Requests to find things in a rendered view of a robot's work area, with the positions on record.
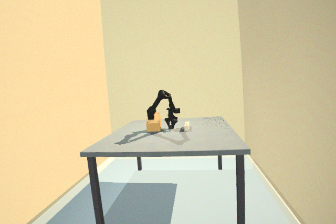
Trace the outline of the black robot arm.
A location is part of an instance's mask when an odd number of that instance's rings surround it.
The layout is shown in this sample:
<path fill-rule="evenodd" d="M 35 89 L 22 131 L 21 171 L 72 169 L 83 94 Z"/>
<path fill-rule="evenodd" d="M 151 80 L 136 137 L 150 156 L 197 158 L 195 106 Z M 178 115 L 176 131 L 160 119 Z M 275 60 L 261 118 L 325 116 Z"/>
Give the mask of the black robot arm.
<path fill-rule="evenodd" d="M 157 99 L 154 101 L 153 105 L 150 106 L 147 110 L 148 120 L 154 120 L 154 114 L 156 112 L 156 107 L 158 106 L 160 101 L 163 100 L 163 99 L 168 99 L 169 100 L 169 107 L 170 108 L 167 108 L 168 114 L 180 113 L 180 108 L 175 108 L 175 106 L 174 106 L 171 94 L 164 91 L 164 90 L 160 90 L 158 92 Z"/>

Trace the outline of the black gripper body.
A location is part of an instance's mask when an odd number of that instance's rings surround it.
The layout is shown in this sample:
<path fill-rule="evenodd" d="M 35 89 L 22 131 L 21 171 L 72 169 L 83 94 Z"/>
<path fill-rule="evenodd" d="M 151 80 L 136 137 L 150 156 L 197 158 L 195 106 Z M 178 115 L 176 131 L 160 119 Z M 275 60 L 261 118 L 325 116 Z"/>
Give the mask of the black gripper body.
<path fill-rule="evenodd" d="M 165 121 L 171 121 L 172 123 L 176 123 L 177 120 L 176 119 L 173 119 L 173 114 L 168 114 L 168 118 L 165 118 Z"/>

